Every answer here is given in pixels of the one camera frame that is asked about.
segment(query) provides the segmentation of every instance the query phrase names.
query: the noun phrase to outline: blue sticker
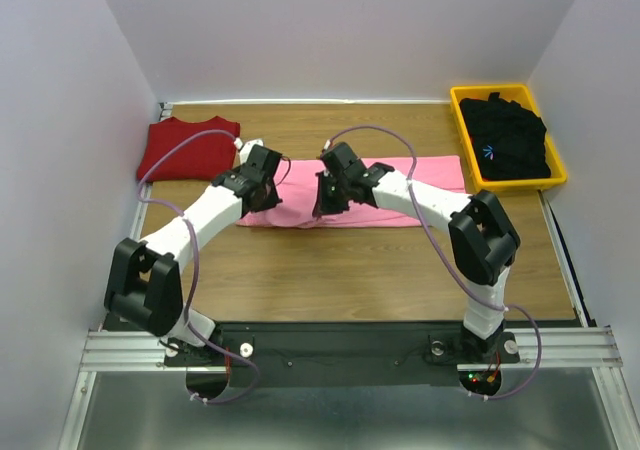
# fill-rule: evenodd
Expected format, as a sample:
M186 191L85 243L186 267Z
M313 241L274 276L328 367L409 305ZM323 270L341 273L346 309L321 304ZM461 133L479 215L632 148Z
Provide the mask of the blue sticker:
M491 145L487 145L482 151L484 152L484 158L493 160L493 147Z

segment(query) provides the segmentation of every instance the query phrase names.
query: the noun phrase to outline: wooden table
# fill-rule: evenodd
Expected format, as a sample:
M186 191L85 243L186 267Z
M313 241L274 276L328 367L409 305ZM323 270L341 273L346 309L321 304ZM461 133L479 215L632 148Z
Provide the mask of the wooden table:
M173 116L198 122L220 115L240 122L243 140L292 159L316 158L337 131L359 124L389 127L420 156L462 155L447 105L179 105ZM407 150L376 131L345 139L361 157L403 156ZM463 159L463 172L468 168ZM154 197L182 208L205 182L160 182ZM467 181L467 190L471 191ZM506 302L537 319L574 318L537 193L501 197L522 246L509 277ZM147 210L142 235L174 215ZM439 242L449 258L447 235ZM188 289L192 269L183 274ZM203 250L195 308L217 320L447 320L461 319L466 297L456 287L421 228L225 229ZM520 315L509 315L520 319Z

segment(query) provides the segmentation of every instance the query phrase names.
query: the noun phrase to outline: metal sheet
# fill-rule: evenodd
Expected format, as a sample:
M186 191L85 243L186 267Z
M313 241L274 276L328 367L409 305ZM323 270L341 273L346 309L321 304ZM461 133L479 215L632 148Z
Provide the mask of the metal sheet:
M528 370L505 372L513 385ZM264 389L224 407L190 402L184 374L98 376L80 448L613 449L590 369L547 369L512 399L428 386Z

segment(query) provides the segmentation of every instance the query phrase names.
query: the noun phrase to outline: screw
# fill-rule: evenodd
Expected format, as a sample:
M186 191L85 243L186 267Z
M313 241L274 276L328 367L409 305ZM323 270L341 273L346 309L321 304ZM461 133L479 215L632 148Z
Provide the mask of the screw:
M442 342L435 340L431 343L431 353L433 353L436 357L441 357L444 355L444 345Z
M509 355L515 355L516 353L518 353L518 344L513 340L507 340L506 342L504 342L504 349Z

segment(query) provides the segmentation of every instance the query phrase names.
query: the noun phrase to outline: black cloth pile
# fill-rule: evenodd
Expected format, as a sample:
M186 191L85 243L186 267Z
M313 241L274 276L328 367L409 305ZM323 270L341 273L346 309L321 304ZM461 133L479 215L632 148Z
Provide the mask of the black cloth pile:
M489 100L465 98L460 110L473 150L486 180L549 178L542 119L499 93Z

